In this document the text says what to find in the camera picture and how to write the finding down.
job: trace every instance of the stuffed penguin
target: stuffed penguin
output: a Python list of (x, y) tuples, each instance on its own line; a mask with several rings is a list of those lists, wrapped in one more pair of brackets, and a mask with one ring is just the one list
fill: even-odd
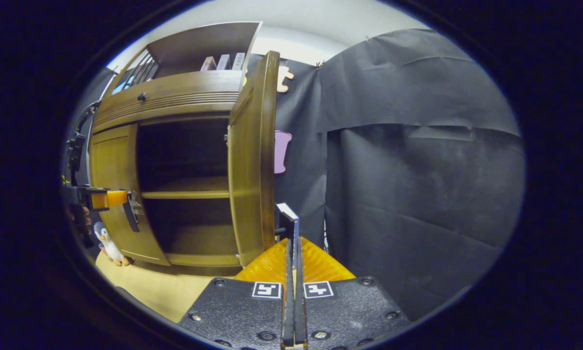
[(103, 245), (102, 251), (112, 259), (112, 262), (114, 262), (116, 266), (127, 266), (130, 264), (127, 257), (123, 256), (108, 235), (108, 231), (105, 229), (105, 226), (103, 226), (103, 222), (96, 222), (95, 225), (93, 225), (93, 230)]

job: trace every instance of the cabinet shelf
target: cabinet shelf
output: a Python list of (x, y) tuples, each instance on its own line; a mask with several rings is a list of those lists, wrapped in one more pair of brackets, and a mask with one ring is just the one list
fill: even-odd
[(226, 176), (187, 177), (142, 193), (146, 199), (220, 199), (229, 198)]
[(196, 27), (147, 45), (160, 64), (156, 77), (198, 71), (207, 56), (218, 62), (224, 53), (249, 53), (260, 22), (227, 22)]
[(159, 226), (156, 235), (170, 263), (240, 265), (232, 224)]

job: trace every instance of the black metal bracket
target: black metal bracket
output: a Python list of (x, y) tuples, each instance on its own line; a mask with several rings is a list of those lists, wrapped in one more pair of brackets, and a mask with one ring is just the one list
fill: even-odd
[(108, 208), (93, 209), (91, 204), (92, 193), (104, 193), (106, 191), (107, 189), (92, 188), (88, 185), (71, 186), (63, 184), (63, 199), (65, 200), (65, 203), (67, 203), (68, 210), (73, 215), (73, 223), (76, 232), (80, 236), (80, 240), (85, 248), (91, 248), (93, 242), (89, 238), (89, 230), (86, 227), (85, 211), (82, 206), (87, 207), (90, 211), (108, 210)]
[(274, 223), (276, 224), (276, 228), (274, 229), (274, 236), (278, 238), (278, 241), (282, 241), (285, 238), (293, 241), (293, 218), (288, 214), (281, 212), (279, 208), (280, 205), (281, 204), (276, 204), (274, 206)]
[(305, 280), (302, 256), (302, 241), (300, 234), (294, 235), (294, 249), (296, 250), (296, 298), (294, 300), (294, 342), (304, 344), (307, 342), (307, 319), (305, 310), (305, 295), (303, 294), (303, 281)]
[(301, 251), (297, 250), (300, 245), (300, 233), (298, 232), (299, 218), (296, 213), (285, 203), (276, 205), (276, 212), (279, 213), (278, 225), (281, 231), (281, 238), (287, 238), (287, 279), (285, 281), (285, 310), (283, 310), (283, 345), (294, 346), (298, 344), (296, 328), (298, 327), (298, 320), (304, 319), (303, 310), (296, 308), (298, 302), (298, 294), (294, 298), (293, 275), (296, 273), (297, 281), (302, 281), (302, 263), (300, 263), (300, 272), (298, 270), (298, 254)]
[(136, 215), (142, 215), (142, 206), (136, 202), (136, 191), (130, 191), (127, 193), (127, 202), (123, 203), (123, 210), (125, 211), (125, 217), (130, 223), (130, 227), (134, 232), (140, 232), (138, 224), (140, 221)]
[(72, 171), (80, 170), (80, 159), (82, 158), (82, 150), (85, 142), (86, 137), (78, 131), (75, 131), (69, 141), (67, 141), (68, 167)]

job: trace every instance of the open cabinet door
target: open cabinet door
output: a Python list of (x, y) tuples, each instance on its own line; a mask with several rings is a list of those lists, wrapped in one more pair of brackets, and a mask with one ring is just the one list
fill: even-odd
[[(91, 184), (99, 188), (136, 191), (136, 200), (142, 203), (136, 179), (137, 131), (138, 126), (131, 124), (91, 137)], [(110, 207), (107, 211), (99, 212), (99, 216), (123, 255), (170, 266), (145, 215), (138, 216), (138, 232), (132, 230), (123, 206)]]
[(229, 195), (240, 263), (274, 245), (274, 118), (279, 53), (269, 51), (229, 117)]

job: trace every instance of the screw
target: screw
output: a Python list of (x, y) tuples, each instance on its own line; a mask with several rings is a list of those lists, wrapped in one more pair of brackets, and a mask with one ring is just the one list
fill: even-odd
[(274, 339), (276, 339), (276, 335), (274, 335), (273, 332), (261, 332), (257, 336), (259, 337), (259, 339), (265, 341), (273, 341)]
[(371, 338), (367, 338), (367, 339), (363, 339), (362, 341), (360, 341), (358, 344), (356, 344), (356, 346), (361, 346), (361, 345), (365, 345), (367, 343), (371, 343), (372, 341), (374, 341)]
[(229, 342), (228, 342), (228, 341), (223, 341), (223, 340), (214, 340), (214, 341), (215, 341), (216, 343), (218, 343), (218, 344), (222, 344), (222, 345), (224, 345), (224, 346), (229, 346), (229, 347), (231, 347), (231, 344), (229, 344)]
[(399, 312), (391, 312), (391, 313), (387, 313), (387, 319), (396, 319), (400, 317), (400, 313)]
[(330, 333), (325, 331), (317, 331), (314, 332), (311, 336), (314, 337), (315, 339), (324, 340), (330, 337)]

